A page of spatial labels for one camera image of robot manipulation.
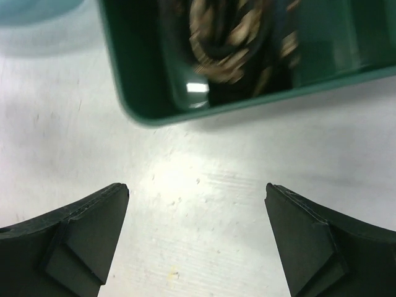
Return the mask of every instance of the object inside bin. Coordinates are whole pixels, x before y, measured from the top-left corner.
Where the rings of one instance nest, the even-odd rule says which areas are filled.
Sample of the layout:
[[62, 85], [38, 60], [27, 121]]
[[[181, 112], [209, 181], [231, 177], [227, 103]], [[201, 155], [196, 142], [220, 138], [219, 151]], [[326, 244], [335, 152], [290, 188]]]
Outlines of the object inside bin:
[[161, 0], [169, 44], [207, 79], [210, 106], [292, 88], [300, 0]]

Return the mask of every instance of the green bin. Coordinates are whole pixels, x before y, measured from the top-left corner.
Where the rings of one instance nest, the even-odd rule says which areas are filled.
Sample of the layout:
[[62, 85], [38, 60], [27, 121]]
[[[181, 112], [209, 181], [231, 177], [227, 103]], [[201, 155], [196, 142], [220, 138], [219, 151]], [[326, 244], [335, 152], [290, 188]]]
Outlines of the green bin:
[[395, 0], [301, 0], [301, 62], [284, 92], [209, 107], [205, 79], [169, 49], [157, 0], [99, 0], [119, 99], [136, 121], [185, 121], [396, 75]]

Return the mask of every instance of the white table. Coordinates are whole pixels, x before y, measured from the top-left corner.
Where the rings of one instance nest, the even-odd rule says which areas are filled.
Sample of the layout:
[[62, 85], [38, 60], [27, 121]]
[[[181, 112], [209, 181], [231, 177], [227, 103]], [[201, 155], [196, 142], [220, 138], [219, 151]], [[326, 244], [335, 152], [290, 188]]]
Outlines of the white table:
[[287, 297], [266, 183], [396, 230], [395, 156], [395, 77], [149, 129], [119, 106], [93, 2], [0, 28], [0, 227], [126, 183], [100, 297]]

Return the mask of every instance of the table surface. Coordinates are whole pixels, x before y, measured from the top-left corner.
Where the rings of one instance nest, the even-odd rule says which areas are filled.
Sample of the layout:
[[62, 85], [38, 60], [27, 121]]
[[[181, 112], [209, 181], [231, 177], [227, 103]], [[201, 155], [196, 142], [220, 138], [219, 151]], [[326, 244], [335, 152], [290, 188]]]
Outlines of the table surface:
[[122, 182], [131, 200], [100, 297], [287, 297], [265, 185], [396, 230], [395, 115], [393, 77], [142, 127], [118, 103], [87, 0], [0, 28], [0, 227]]

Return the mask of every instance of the scratched white surface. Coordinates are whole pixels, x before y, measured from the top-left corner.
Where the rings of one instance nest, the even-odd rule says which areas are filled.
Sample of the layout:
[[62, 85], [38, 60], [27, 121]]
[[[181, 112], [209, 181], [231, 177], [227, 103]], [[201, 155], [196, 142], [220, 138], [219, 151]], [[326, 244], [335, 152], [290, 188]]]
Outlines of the scratched white surface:
[[267, 182], [396, 230], [396, 78], [147, 129], [118, 105], [96, 13], [0, 28], [0, 227], [126, 183], [100, 297], [289, 296]]

